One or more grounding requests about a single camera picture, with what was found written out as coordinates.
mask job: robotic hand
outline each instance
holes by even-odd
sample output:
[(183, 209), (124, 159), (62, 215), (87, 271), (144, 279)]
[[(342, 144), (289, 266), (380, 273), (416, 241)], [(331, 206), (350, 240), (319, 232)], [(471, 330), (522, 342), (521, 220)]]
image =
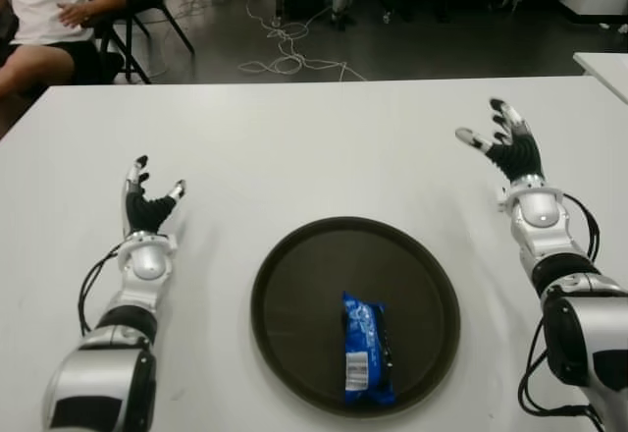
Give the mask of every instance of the robotic hand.
[(147, 161), (143, 156), (133, 163), (123, 189), (125, 240), (118, 250), (122, 289), (51, 379), (44, 398), (44, 430), (150, 428), (156, 386), (151, 348), (177, 248), (172, 237), (157, 233), (185, 194), (185, 182), (177, 182), (163, 198), (146, 200), (141, 185), (148, 179), (142, 173)]
[(526, 122), (501, 100), (491, 106), (501, 126), (497, 142), (466, 128), (456, 136), (510, 180), (505, 210), (541, 299), (549, 368), (562, 383), (582, 389), (606, 432), (628, 431), (628, 292), (573, 241), (562, 193), (546, 183)]

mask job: person's leg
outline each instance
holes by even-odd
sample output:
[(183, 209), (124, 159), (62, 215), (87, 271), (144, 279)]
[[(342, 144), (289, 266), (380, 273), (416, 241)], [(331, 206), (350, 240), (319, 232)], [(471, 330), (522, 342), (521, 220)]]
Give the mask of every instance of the person's leg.
[(21, 45), (0, 69), (0, 99), (33, 85), (70, 82), (75, 63), (70, 54), (56, 47)]

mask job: brown tray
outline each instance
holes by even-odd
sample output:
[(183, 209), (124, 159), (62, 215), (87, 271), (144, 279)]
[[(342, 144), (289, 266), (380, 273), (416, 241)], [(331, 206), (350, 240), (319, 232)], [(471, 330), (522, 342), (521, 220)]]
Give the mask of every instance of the brown tray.
[[(386, 305), (393, 405), (344, 402), (342, 292)], [(257, 345), (295, 393), (330, 412), (377, 416), (427, 397), (458, 347), (460, 311), (437, 260), (407, 234), (362, 218), (316, 221), (262, 264), (251, 298)]]

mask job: black arm joint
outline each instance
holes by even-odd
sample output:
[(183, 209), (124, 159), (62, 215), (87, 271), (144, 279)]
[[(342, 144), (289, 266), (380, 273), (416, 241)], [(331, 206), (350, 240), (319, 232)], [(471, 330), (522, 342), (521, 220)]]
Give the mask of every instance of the black arm joint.
[(584, 255), (557, 253), (537, 263), (532, 270), (532, 285), (540, 297), (553, 282), (574, 273), (600, 274), (591, 260)]
[(138, 330), (148, 338), (151, 344), (157, 336), (157, 319), (146, 309), (138, 306), (118, 306), (107, 311), (97, 327), (127, 326)]
[(133, 432), (150, 430), (155, 410), (156, 372), (157, 360), (150, 352), (143, 352), (133, 372), (124, 430)]
[(598, 378), (608, 389), (620, 392), (628, 388), (628, 349), (596, 351), (593, 363)]
[(587, 348), (580, 321), (567, 298), (546, 302), (543, 327), (551, 372), (567, 385), (589, 385)]

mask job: blue snack package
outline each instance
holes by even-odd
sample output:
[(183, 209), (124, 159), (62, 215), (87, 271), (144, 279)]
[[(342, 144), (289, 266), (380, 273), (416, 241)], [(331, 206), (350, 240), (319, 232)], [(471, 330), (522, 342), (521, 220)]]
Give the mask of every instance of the blue snack package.
[(344, 400), (368, 399), (379, 405), (394, 403), (393, 358), (384, 326), (384, 305), (366, 303), (342, 294), (346, 316), (344, 334)]

